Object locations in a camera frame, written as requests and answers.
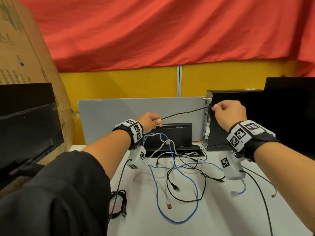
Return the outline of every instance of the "table surface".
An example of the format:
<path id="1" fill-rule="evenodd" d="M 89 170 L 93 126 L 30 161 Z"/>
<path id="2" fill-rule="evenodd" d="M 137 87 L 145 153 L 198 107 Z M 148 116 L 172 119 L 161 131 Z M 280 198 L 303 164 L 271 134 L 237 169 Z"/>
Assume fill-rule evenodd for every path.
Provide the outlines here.
<path id="1" fill-rule="evenodd" d="M 72 150 L 81 150 L 85 145 L 74 145 Z M 208 159 L 206 162 L 211 162 L 220 166 L 218 160 L 219 152 L 206 152 Z M 117 189 L 121 170 L 124 163 L 128 159 L 129 151 L 121 161 L 116 174 L 111 181 L 112 191 Z M 171 167 L 172 158 L 161 158 L 159 162 L 167 167 Z M 185 162 L 193 162 L 189 159 L 184 159 Z M 156 158 L 144 159 L 146 165 L 141 169 L 125 168 L 120 189 L 127 192 L 127 216 L 126 218 L 119 216 L 110 221 L 108 225 L 108 235 L 121 236 L 161 236 L 161 235 L 211 235 L 211 236 L 266 236 L 270 235 L 269 224 L 266 214 L 266 209 L 261 197 L 261 194 L 254 181 L 246 176 L 247 189 L 244 194 L 238 197 L 231 197 L 230 192 L 242 191 L 243 184 L 240 181 L 231 181 L 225 179 L 224 183 L 220 183 L 211 179 L 207 179 L 207 186 L 203 199 L 199 201 L 199 207 L 196 213 L 184 224 L 173 224 L 162 217 L 156 203 L 156 186 L 152 176 L 148 174 L 140 174 L 139 172 L 150 173 L 147 166 L 151 164 L 155 166 Z M 266 177 L 259 167 L 248 161 L 243 161 L 242 165 L 255 171 L 256 173 Z M 203 164 L 202 170 L 211 177 L 221 178 L 223 172 L 210 164 Z M 201 174 L 188 174 L 193 170 L 183 169 L 185 174 L 192 178 L 197 187 L 198 193 L 201 194 L 204 187 L 204 177 Z M 154 175 L 163 177 L 166 175 L 165 169 L 154 169 Z M 273 227 L 273 235 L 281 236 L 304 236 L 312 235 L 312 233 L 302 224 L 298 217 L 293 213 L 288 204 L 278 193 L 275 198 L 274 188 L 264 179 L 252 173 L 255 180 L 258 182 L 265 196 L 271 223 Z M 176 170 L 172 171 L 170 178 L 173 179 L 179 188 L 180 192 L 175 192 L 174 195 L 184 200 L 195 199 L 195 187 L 193 183 L 180 175 Z M 163 187 L 166 187 L 166 177 L 157 179 Z M 195 209 L 196 202 L 185 203 L 180 202 L 168 193 L 171 200 L 172 209 L 168 210 L 166 206 L 165 194 L 159 186 L 159 205 L 164 214 L 174 221 L 185 220 Z M 115 211 L 120 210 L 121 199 L 117 199 Z"/>

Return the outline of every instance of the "wristband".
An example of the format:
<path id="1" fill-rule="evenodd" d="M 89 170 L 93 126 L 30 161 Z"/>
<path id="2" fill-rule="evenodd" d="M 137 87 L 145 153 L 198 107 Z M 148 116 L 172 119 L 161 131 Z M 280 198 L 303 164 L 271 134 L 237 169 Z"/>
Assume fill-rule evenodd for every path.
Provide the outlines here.
<path id="1" fill-rule="evenodd" d="M 276 135 L 252 120 L 234 124 L 226 138 L 238 157 L 255 162 L 255 151 L 267 142 L 280 142 Z"/>
<path id="2" fill-rule="evenodd" d="M 129 150 L 136 149 L 137 146 L 139 146 L 142 143 L 143 127 L 139 122 L 133 119 L 128 119 L 127 121 L 117 124 L 112 131 L 118 129 L 124 130 L 129 134 L 131 139 Z"/>

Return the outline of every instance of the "hand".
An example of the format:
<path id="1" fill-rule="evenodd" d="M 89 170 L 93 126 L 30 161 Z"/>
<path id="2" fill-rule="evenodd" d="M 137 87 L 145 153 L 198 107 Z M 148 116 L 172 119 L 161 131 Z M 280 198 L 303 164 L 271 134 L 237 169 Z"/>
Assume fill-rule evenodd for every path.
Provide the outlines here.
<path id="1" fill-rule="evenodd" d="M 147 112 L 139 117 L 138 122 L 141 123 L 144 134 L 150 132 L 156 125 L 162 127 L 161 117 L 156 113 Z"/>
<path id="2" fill-rule="evenodd" d="M 234 100 L 225 100 L 212 107 L 218 124 L 227 132 L 237 122 L 246 121 L 246 108 Z"/>

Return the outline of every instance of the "black sleeve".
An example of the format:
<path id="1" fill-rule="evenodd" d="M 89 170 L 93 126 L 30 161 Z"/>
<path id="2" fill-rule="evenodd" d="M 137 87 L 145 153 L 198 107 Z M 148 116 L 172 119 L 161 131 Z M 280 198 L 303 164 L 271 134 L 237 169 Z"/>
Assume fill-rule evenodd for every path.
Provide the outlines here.
<path id="1" fill-rule="evenodd" d="M 0 200 L 0 235 L 106 235 L 110 180 L 87 152 L 62 153 Z"/>

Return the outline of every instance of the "person's right arm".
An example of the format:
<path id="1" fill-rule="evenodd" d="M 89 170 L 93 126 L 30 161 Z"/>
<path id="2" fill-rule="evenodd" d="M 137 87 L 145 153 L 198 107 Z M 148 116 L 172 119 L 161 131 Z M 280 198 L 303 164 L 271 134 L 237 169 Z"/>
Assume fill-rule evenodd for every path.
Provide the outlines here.
<path id="1" fill-rule="evenodd" d="M 227 132 L 235 123 L 247 120 L 246 109 L 239 101 L 222 101 L 212 110 Z M 315 233 L 315 161 L 274 142 L 260 146 L 254 159 L 294 213 Z"/>

